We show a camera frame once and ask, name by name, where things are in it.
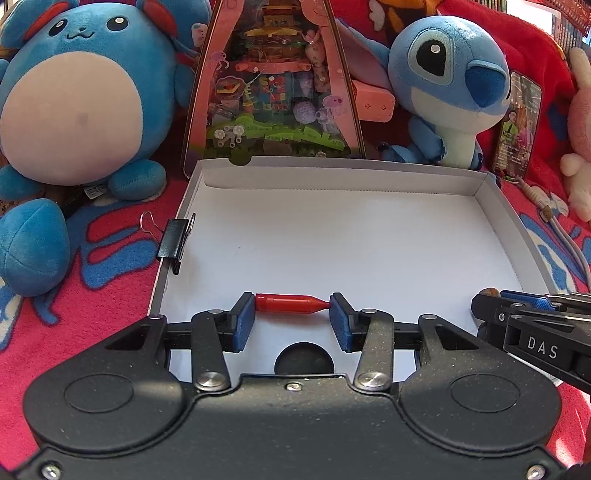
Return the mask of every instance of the cable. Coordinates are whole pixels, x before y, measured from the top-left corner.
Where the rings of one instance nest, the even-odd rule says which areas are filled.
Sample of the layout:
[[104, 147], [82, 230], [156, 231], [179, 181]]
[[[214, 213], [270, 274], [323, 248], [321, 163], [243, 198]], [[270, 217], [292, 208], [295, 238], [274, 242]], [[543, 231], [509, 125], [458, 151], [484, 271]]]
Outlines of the cable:
[[572, 237], [563, 228], [563, 226], [560, 225], [554, 216], [554, 212], [550, 207], [550, 199], [544, 193], [533, 189], [521, 177], [517, 177], [517, 182], [527, 199], [540, 210], [540, 216], [542, 217], [542, 220], [551, 226], [556, 237], [558, 237], [560, 242], [573, 257], [575, 263], [584, 276], [589, 292], [591, 292], [591, 269], [589, 268], [589, 262], [585, 258], [583, 252], [581, 252], [579, 246], [574, 242]]

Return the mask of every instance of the blue gripper pad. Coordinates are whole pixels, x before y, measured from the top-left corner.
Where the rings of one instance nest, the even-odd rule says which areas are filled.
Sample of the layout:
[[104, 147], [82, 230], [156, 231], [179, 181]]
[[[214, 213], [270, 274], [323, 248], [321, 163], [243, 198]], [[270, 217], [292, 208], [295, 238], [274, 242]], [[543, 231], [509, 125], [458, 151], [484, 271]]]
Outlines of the blue gripper pad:
[[255, 323], [255, 296], [244, 305], [244, 308], [238, 315], [236, 321], [236, 333], [234, 334], [234, 353], [240, 353], [244, 350], [248, 336], [251, 334], [252, 325]]
[[329, 303], [330, 324], [332, 325], [333, 331], [335, 332], [335, 336], [339, 342], [340, 349], [343, 352], [351, 353], [351, 344], [353, 342], [353, 336], [351, 335], [351, 330], [349, 329], [349, 318], [345, 311], [335, 300], [334, 295], [330, 296]]
[[546, 297], [540, 295], [532, 295], [531, 293], [522, 293], [519, 291], [503, 290], [501, 297], [504, 299], [515, 300], [521, 303], [529, 303], [537, 310], [555, 310], [550, 301]]

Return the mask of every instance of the metal screw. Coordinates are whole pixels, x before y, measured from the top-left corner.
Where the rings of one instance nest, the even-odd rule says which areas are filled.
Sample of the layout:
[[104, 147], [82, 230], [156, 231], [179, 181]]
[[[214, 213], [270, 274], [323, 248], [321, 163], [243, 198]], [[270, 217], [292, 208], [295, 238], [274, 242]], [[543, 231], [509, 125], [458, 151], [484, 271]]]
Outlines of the metal screw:
[[379, 390], [390, 379], [382, 372], [366, 372], [357, 377], [357, 382], [364, 390]]
[[224, 375], [219, 372], [204, 372], [197, 377], [197, 383], [206, 390], [222, 390], [227, 385]]
[[302, 388], [303, 387], [298, 382], [290, 382], [285, 386], [285, 389], [289, 390], [290, 392], [301, 392]]
[[542, 480], [546, 475], [546, 469], [541, 465], [534, 465], [527, 470], [527, 480]]
[[60, 480], [61, 470], [57, 465], [48, 463], [41, 468], [41, 474], [47, 480]]

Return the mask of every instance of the red bullet-shaped object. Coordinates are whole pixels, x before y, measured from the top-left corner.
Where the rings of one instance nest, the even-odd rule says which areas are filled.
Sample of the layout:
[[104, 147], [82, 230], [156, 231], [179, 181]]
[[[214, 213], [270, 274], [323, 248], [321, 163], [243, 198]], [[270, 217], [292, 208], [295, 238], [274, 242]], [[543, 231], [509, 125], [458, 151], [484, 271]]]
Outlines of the red bullet-shaped object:
[[310, 295], [275, 295], [257, 293], [255, 309], [270, 313], [314, 313], [330, 307], [330, 303]]

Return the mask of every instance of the toy building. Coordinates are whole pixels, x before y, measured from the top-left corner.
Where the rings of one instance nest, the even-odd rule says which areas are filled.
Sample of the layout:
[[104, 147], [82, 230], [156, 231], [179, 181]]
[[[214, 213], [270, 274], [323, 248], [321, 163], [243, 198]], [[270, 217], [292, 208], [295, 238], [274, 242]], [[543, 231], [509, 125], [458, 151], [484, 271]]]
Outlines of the toy building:
[[360, 120], [394, 108], [389, 92], [351, 81], [328, 0], [217, 2], [197, 78], [187, 174], [202, 158], [363, 157]]

